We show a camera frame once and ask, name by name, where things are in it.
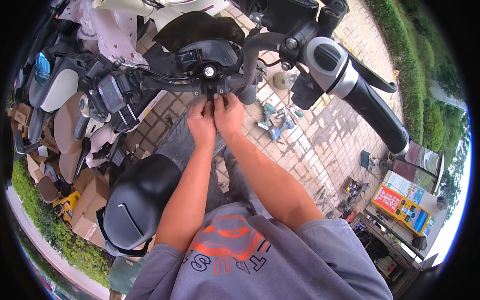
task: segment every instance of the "man's arm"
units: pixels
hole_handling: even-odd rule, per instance
[[[270,160],[241,132],[243,106],[232,93],[215,95],[215,123],[265,209],[295,231],[303,223],[323,218],[302,185]]]
[[[204,219],[216,138],[213,103],[203,98],[192,106],[187,124],[195,140],[195,150],[165,206],[154,243],[167,244],[182,252],[187,251]]]

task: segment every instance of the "gray t-shirt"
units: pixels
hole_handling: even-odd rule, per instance
[[[155,245],[129,299],[393,299],[343,219],[316,219],[295,232],[259,202],[205,215],[185,254]]]

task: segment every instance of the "cordless drill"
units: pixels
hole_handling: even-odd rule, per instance
[[[264,105],[264,121],[263,122],[258,122],[257,125],[262,127],[265,130],[268,130],[268,121],[270,120],[270,116],[272,114],[276,114],[276,108],[269,103],[265,103],[265,105]]]
[[[292,117],[287,115],[285,116],[285,120],[283,120],[282,126],[280,128],[271,127],[268,130],[268,133],[270,134],[270,138],[272,139],[272,141],[278,142],[278,139],[280,138],[281,133],[285,129],[293,129],[294,127],[295,127],[295,124],[293,123]]]

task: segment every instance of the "blue mirror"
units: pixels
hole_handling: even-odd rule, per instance
[[[44,85],[49,77],[50,62],[45,55],[40,52],[36,55],[35,59],[35,81],[37,81],[39,85]]]

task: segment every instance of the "paved sidewalk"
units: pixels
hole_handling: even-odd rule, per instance
[[[350,0],[348,4],[350,13],[334,31],[333,38],[385,80],[394,81],[392,62],[365,2]],[[234,18],[246,34],[254,27],[247,16],[232,6],[221,14]],[[155,34],[156,30],[152,27],[148,35],[137,44],[140,53],[143,54],[153,45],[152,37]],[[268,51],[261,55],[267,63],[278,59],[278,54]],[[264,82],[259,84],[257,97],[276,108],[282,108],[288,104],[288,90],[278,90],[273,85],[272,77],[278,71],[281,71],[279,64],[268,69]],[[378,92],[402,120],[399,92]],[[138,129],[128,135],[128,150],[134,152],[136,158],[141,158],[145,151],[152,153],[171,124],[192,100],[192,93],[167,93]],[[360,167],[360,152],[365,150],[372,156],[379,157],[384,155],[387,149],[362,117],[341,99],[323,95],[310,110],[304,111],[305,117],[299,118],[299,125],[295,129],[282,133],[284,144],[279,144],[272,142],[267,132],[256,125],[263,118],[262,113],[263,110],[257,103],[245,106],[243,133],[273,161],[298,179],[317,204],[323,202],[318,199],[319,191],[323,185],[326,186],[327,196],[331,197],[327,197],[327,204],[318,206],[323,214],[329,211],[333,211],[335,217],[342,214],[337,207],[346,196],[340,187],[347,176],[370,184],[371,188],[355,207],[356,211],[363,211],[379,180]],[[218,178],[221,187],[223,191],[227,191],[228,174],[223,158],[216,159],[220,163]]]

